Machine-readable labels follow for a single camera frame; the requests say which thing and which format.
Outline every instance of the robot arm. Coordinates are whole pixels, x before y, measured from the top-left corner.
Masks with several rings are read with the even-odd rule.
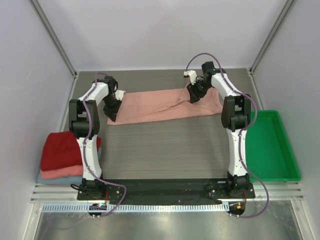
[[[92,122],[92,132],[90,137],[86,140],[85,155],[90,169],[97,177],[101,178],[102,171],[97,153],[97,136],[100,129],[97,106],[101,101],[104,101],[104,113],[112,121],[115,121],[124,93],[124,91],[118,90],[118,82],[112,76],[106,76],[103,80],[98,80],[96,85],[94,82],[85,95],[78,99],[72,99],[69,102],[69,130],[74,134],[79,144],[84,167],[82,178],[86,181],[94,181],[95,178],[85,167],[86,164],[84,163],[83,147],[84,139],[89,133],[89,120],[86,116],[79,116],[86,112],[83,105],[83,99],[85,96],[89,95],[85,102],[90,111]]]
[[[202,65],[202,76],[197,76],[193,70],[185,71],[184,77],[190,79],[187,89],[190,93],[190,102],[195,103],[203,98],[208,89],[214,87],[224,98],[221,122],[229,139],[230,162],[228,168],[228,188],[230,192],[241,193],[248,189],[250,184],[249,175],[243,168],[239,156],[239,148],[243,163],[246,164],[246,134],[247,130],[241,132],[241,145],[239,145],[239,134],[241,129],[248,126],[251,120],[251,103],[229,80],[223,70],[223,78],[220,69],[215,68],[213,62]]]

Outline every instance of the red towel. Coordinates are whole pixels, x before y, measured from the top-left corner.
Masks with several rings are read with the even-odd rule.
[[[84,174],[84,166],[75,165],[50,171],[41,170],[40,172],[42,179],[58,179],[71,176],[82,176],[82,174]]]
[[[96,140],[97,150],[101,138]],[[40,163],[42,171],[51,171],[82,165],[81,152],[74,134],[70,131],[50,133],[47,137]]]

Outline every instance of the green tray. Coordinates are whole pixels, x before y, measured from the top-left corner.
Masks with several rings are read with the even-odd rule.
[[[260,110],[245,140],[246,163],[250,171],[266,182],[300,181],[295,156],[279,113]]]

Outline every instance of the light blue towel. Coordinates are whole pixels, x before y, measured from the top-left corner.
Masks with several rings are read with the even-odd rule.
[[[98,150],[98,158],[101,156],[101,147]],[[59,177],[55,179],[42,179],[41,173],[39,172],[36,182],[38,184],[47,184],[47,185],[70,185],[70,184],[81,184],[82,176],[68,176],[68,177]]]

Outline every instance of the folded towel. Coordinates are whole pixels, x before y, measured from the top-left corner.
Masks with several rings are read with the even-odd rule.
[[[55,179],[42,179],[41,173],[39,172],[36,182],[38,184],[46,185],[66,185],[66,184],[81,184],[82,176],[69,176],[69,177],[60,177]]]
[[[191,104],[187,88],[127,93],[116,121],[108,125],[135,124],[219,114],[223,106],[219,92],[210,88],[198,102]]]
[[[101,138],[96,140],[100,148]],[[70,131],[50,133],[47,137],[40,163],[42,171],[51,171],[82,165],[81,152],[74,134]]]
[[[98,150],[98,159],[101,156],[101,147]],[[84,166],[76,165],[64,167],[61,169],[50,170],[50,171],[40,171],[42,179],[57,179],[72,176],[82,176],[84,174]]]

